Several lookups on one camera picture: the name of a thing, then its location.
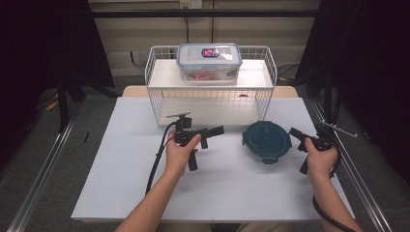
label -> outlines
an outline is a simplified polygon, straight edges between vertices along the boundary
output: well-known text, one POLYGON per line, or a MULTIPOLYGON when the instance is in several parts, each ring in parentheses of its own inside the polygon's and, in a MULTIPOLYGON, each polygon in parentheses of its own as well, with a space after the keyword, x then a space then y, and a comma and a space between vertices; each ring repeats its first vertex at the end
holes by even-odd
POLYGON ((202 56, 204 58, 216 58, 220 55, 220 52, 216 48, 204 48, 202 49, 202 56))

plastic food container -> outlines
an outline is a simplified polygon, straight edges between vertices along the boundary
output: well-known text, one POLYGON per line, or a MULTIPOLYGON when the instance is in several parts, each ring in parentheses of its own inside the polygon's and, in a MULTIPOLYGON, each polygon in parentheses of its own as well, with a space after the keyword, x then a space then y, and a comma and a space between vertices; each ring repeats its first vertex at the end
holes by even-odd
POLYGON ((275 164, 292 147, 289 134, 270 121, 258 121, 242 133, 248 155, 265 164, 275 164))
POLYGON ((181 77, 195 84, 231 84, 242 65, 239 47, 234 43, 185 43, 178 49, 181 77))

clear plastic container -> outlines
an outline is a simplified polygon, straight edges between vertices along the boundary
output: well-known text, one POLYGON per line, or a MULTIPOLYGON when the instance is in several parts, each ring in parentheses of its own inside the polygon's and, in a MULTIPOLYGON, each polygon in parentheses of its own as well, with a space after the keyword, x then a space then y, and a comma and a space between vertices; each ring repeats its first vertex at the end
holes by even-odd
POLYGON ((185 43, 178 49, 177 65, 183 80, 195 84, 230 84, 242 65, 234 43, 185 43))

finger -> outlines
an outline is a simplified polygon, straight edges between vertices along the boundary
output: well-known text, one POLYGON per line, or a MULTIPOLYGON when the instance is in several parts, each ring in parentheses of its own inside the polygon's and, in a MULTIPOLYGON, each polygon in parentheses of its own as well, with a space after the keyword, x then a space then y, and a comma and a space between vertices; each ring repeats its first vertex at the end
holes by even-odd
POLYGON ((193 150, 196 145, 198 145, 199 141, 201 141, 201 134, 197 134, 196 136, 193 137, 193 139, 190 140, 190 143, 187 144, 187 148, 190 150, 193 150))
POLYGON ((327 152, 327 154, 330 154, 334 159, 337 159, 338 151, 337 151, 336 147, 332 147, 331 149, 329 149, 326 152, 327 152))
POLYGON ((168 139, 175 136, 175 130, 172 130, 168 133, 168 139))
POLYGON ((307 152, 309 154, 313 154, 313 153, 317 152, 316 148, 313 145, 313 142, 311 141, 311 139, 309 137, 307 137, 305 139, 305 147, 307 148, 307 152))

wire basket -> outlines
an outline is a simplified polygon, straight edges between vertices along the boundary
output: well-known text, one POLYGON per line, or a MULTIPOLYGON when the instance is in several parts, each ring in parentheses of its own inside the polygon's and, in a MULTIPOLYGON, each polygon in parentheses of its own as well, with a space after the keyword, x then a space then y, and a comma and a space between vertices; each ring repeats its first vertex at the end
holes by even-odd
POLYGON ((167 115, 190 112, 197 126, 250 125, 264 120, 277 82, 277 67, 267 46, 239 46, 243 65, 235 84, 192 85, 176 65, 178 46, 153 46, 145 83, 160 127, 175 119, 167 115))

